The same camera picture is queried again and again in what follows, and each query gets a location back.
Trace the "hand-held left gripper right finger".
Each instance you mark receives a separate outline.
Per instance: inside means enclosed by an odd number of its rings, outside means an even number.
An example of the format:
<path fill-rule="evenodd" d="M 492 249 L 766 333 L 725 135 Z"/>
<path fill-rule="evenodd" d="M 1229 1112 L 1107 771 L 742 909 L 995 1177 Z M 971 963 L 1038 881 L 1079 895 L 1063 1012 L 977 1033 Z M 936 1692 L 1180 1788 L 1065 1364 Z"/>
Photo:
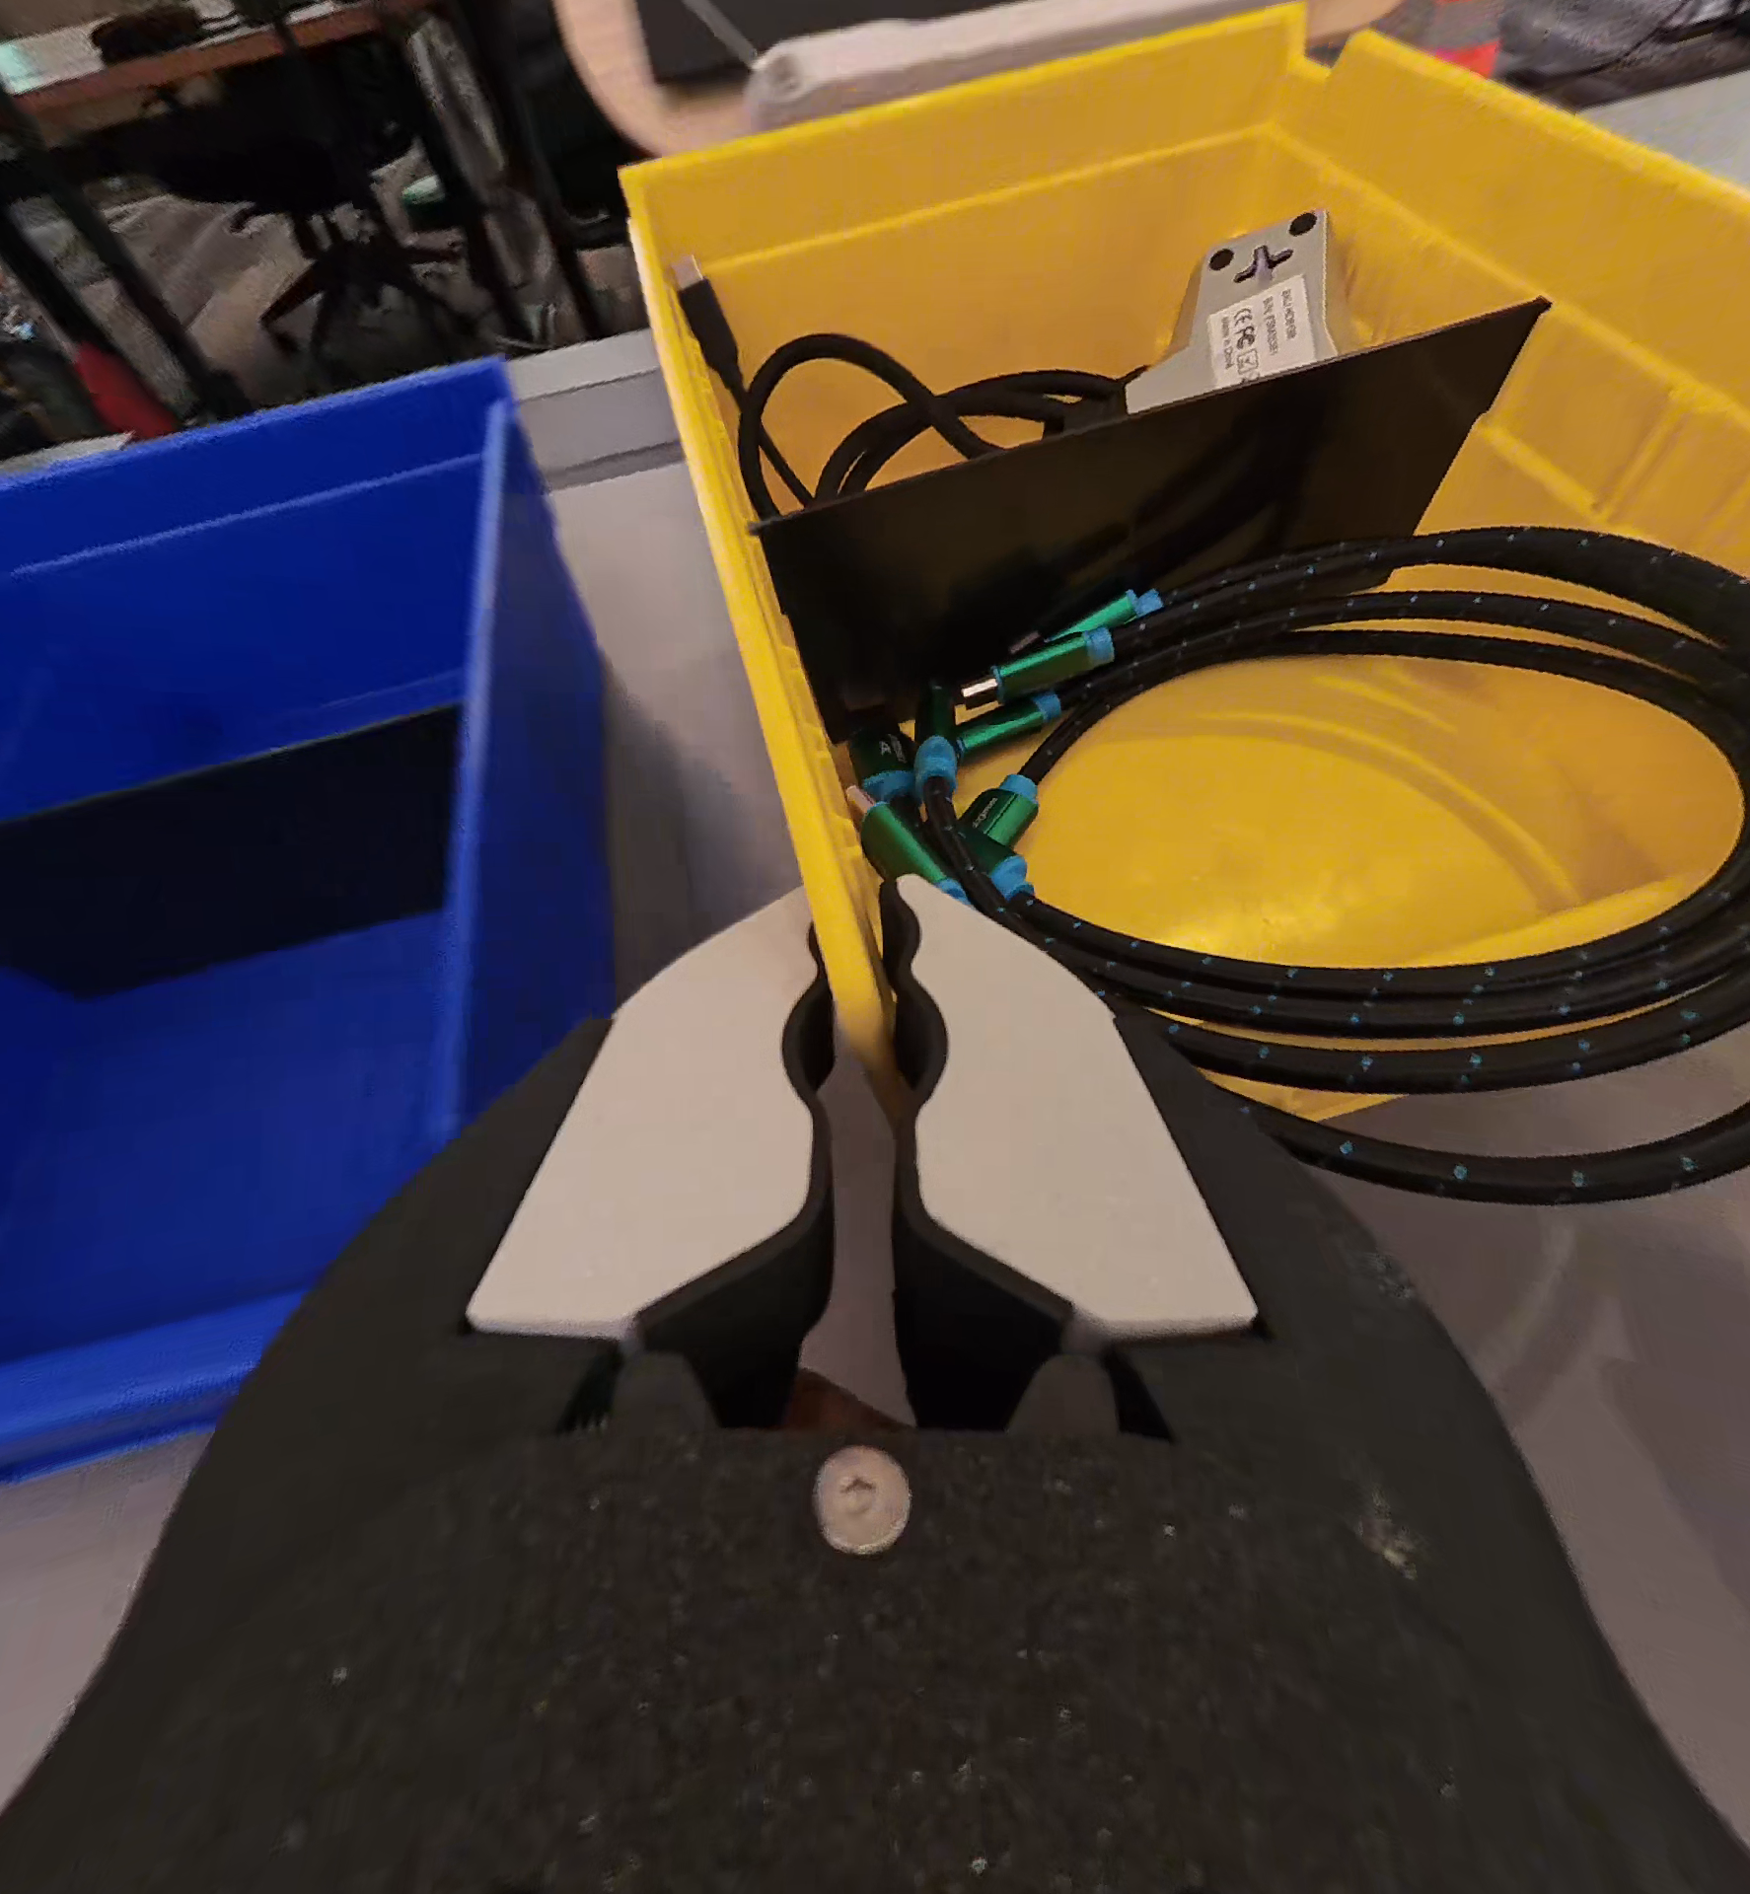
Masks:
<path fill-rule="evenodd" d="M 915 1423 L 1003 1431 L 1065 1353 L 1246 1333 L 1259 1304 L 1110 1004 L 920 875 L 882 913 Z"/>

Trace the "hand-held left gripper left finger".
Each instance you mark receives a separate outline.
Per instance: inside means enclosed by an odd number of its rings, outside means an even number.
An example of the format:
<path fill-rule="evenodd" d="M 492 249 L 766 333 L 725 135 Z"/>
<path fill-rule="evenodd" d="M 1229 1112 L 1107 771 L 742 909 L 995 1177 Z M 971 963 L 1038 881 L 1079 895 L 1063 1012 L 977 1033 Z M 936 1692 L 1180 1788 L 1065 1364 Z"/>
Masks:
<path fill-rule="evenodd" d="M 777 1429 L 832 1288 L 829 981 L 792 889 L 611 1019 L 467 1308 L 487 1335 L 681 1357 Z"/>

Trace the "blue storage bin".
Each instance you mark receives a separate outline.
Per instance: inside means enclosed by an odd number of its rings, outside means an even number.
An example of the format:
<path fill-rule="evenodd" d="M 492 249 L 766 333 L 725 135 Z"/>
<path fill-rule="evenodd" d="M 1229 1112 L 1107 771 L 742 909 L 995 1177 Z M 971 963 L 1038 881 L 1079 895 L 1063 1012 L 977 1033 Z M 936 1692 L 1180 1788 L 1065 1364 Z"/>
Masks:
<path fill-rule="evenodd" d="M 440 707 L 437 912 L 93 1000 L 0 970 L 0 1481 L 211 1424 L 616 972 L 602 651 L 502 365 L 0 481 L 0 820 Z"/>

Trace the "yellow storage bin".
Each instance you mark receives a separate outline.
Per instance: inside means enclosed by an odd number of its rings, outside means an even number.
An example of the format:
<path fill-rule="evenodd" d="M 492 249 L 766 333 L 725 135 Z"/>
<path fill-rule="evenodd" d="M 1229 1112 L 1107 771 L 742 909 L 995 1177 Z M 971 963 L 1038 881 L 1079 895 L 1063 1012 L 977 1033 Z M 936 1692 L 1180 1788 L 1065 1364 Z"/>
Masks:
<path fill-rule="evenodd" d="M 1750 194 L 1382 35 L 1322 67 L 1273 8 L 660 159 L 626 197 L 839 1016 L 885 1082 L 878 883 L 671 265 L 702 265 L 748 362 L 834 328 L 940 385 L 1119 372 L 1169 339 L 1199 247 L 1319 205 L 1373 342 L 1551 304 L 1427 531 L 1599 527 L 1750 577 Z M 1583 944 L 1685 895 L 1741 829 L 1714 747 L 1666 714 L 1401 659 L 1173 681 L 1043 800 L 1029 851 L 1054 904 L 1350 965 Z"/>

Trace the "grey desk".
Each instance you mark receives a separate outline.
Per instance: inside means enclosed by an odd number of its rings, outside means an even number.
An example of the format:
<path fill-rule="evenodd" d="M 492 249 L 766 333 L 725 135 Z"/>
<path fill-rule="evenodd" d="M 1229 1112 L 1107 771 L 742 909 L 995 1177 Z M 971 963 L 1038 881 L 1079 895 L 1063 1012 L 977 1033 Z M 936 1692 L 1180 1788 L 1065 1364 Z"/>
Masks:
<path fill-rule="evenodd" d="M 620 846 L 634 978 L 792 887 L 762 740 L 678 469 L 554 499 L 652 776 Z M 1504 1410 L 1667 1738 L 1750 1843 L 1750 1171 L 1596 1211 L 1344 1182 Z M 130 1603 L 201 1437 L 0 1486 L 0 1806 Z"/>

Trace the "black bin divider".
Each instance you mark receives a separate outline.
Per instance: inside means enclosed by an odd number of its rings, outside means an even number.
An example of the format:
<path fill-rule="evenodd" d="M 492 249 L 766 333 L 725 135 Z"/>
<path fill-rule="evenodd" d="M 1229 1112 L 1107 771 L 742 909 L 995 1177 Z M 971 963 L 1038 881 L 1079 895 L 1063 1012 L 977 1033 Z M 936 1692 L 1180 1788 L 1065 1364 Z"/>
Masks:
<path fill-rule="evenodd" d="M 759 525 L 829 739 L 1129 590 L 1403 536 L 1546 298 Z"/>
<path fill-rule="evenodd" d="M 437 912 L 455 707 L 0 820 L 0 970 L 76 1000 Z"/>

